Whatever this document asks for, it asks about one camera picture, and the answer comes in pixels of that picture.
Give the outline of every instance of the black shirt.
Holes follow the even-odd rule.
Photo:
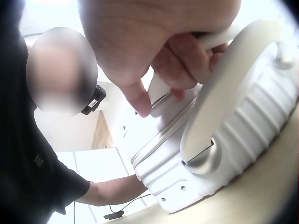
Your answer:
[[[55,211],[65,214],[90,183],[58,160],[36,126],[19,30],[24,6],[24,0],[0,0],[0,217],[43,224]]]

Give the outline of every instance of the black sleeve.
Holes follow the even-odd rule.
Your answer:
[[[65,207],[86,194],[90,182],[79,176],[75,171],[68,169],[57,159],[55,167],[56,211],[65,214]]]

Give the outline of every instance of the black connector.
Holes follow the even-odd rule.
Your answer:
[[[112,214],[109,214],[109,215],[104,215],[104,218],[109,219],[109,220],[117,219],[117,218],[121,218],[124,213],[125,212],[123,210],[121,210],[121,211],[118,211],[116,213],[112,213]]]
[[[92,99],[90,100],[89,104],[81,111],[81,113],[85,115],[89,115],[90,112],[93,112],[97,109],[100,102],[106,97],[105,90],[100,87],[100,85],[96,86],[95,92],[92,96]]]

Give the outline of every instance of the black wire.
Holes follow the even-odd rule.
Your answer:
[[[74,224],[76,224],[76,221],[75,221],[75,202],[74,202]]]
[[[135,198],[133,201],[135,201],[135,200],[137,200],[137,199],[141,199],[141,198],[146,197],[146,196],[149,196],[149,195],[151,195],[151,194],[147,194],[147,195],[144,195],[144,196],[142,196],[142,197]],[[121,210],[119,210],[119,211],[117,211],[117,212],[112,211],[112,209],[111,209],[111,205],[109,205],[109,207],[110,207],[110,210],[111,210],[112,213],[118,213],[118,212],[124,210],[129,204],[127,204],[123,209],[121,209]]]

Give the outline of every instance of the beige table surface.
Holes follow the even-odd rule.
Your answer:
[[[298,178],[298,107],[270,148],[215,195],[174,214],[155,204],[107,223],[267,223],[287,200],[295,178]]]

